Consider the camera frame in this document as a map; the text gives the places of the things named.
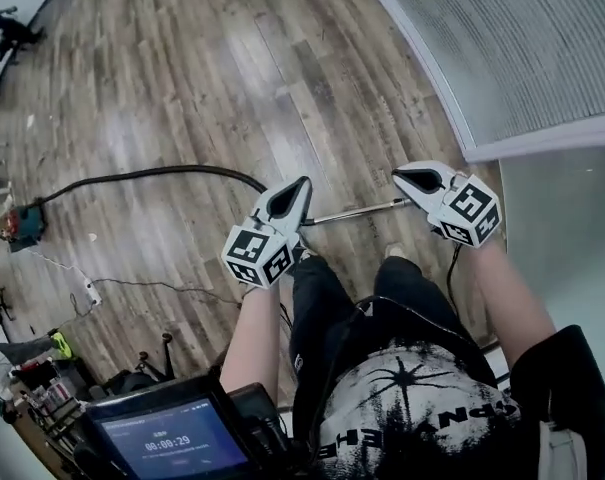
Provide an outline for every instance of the black t-shirt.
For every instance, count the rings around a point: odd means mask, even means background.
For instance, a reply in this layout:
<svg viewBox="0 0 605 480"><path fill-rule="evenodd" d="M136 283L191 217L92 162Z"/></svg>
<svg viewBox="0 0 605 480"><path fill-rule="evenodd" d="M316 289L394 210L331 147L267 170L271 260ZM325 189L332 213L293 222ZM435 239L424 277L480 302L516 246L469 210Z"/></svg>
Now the black t-shirt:
<svg viewBox="0 0 605 480"><path fill-rule="evenodd" d="M577 326L527 351L512 395L471 379L427 342L370 354L337 382L318 470L341 478L537 478L539 420L578 432L605 478L605 386Z"/></svg>

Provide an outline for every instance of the frosted glass panel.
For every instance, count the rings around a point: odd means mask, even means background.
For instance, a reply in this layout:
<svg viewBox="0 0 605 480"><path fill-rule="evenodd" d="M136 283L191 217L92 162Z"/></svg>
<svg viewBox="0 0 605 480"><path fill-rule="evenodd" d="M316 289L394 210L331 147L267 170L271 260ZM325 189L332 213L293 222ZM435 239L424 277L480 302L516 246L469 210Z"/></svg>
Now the frosted glass panel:
<svg viewBox="0 0 605 480"><path fill-rule="evenodd" d="M478 145L605 113L605 0L397 0Z"/></svg>

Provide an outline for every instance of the silver stick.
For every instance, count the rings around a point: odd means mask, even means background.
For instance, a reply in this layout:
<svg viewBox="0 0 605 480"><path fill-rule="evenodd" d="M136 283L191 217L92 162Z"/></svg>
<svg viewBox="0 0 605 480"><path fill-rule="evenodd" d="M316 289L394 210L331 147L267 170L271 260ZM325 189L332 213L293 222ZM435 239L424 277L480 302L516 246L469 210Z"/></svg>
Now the silver stick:
<svg viewBox="0 0 605 480"><path fill-rule="evenodd" d="M326 217L316 217L315 219L308 219L305 226L317 226L318 224L326 224L334 220L350 219L352 217L359 217L361 215L368 215L369 213L381 212L384 210L390 210L391 208L403 208L405 206L411 206L413 201L410 199L394 199L388 203L376 204L375 206L367 206L366 208L357 208L355 210L347 210L345 212L336 213L334 215L327 215Z"/></svg>

